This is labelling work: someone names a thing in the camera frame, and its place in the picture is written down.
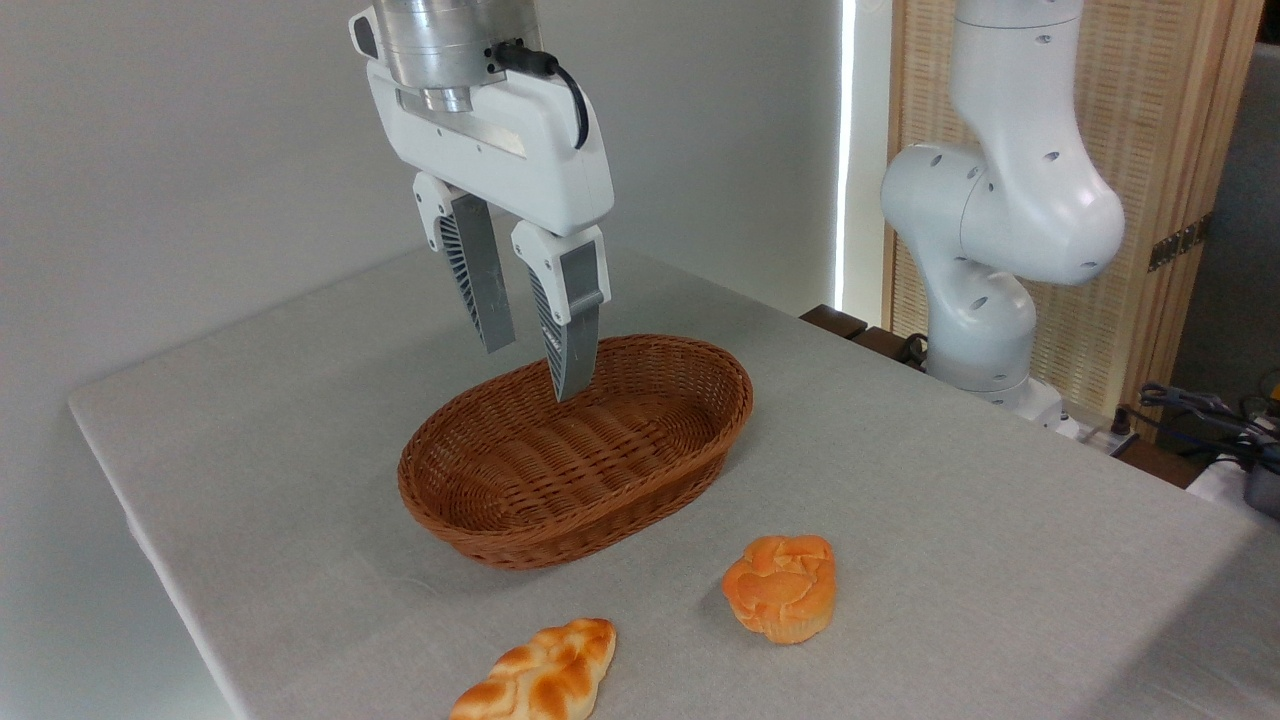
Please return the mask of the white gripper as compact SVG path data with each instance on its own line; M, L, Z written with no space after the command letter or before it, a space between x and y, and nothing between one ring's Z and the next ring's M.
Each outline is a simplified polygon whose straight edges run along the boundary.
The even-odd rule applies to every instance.
M515 251L529 268L556 398L572 398L593 379L611 301L595 224L614 191L585 95L511 60L541 49L536 12L367 8L351 17L349 36L390 146L421 170L413 195L429 247L447 260L489 354L515 342L515 327L485 201L526 220Z

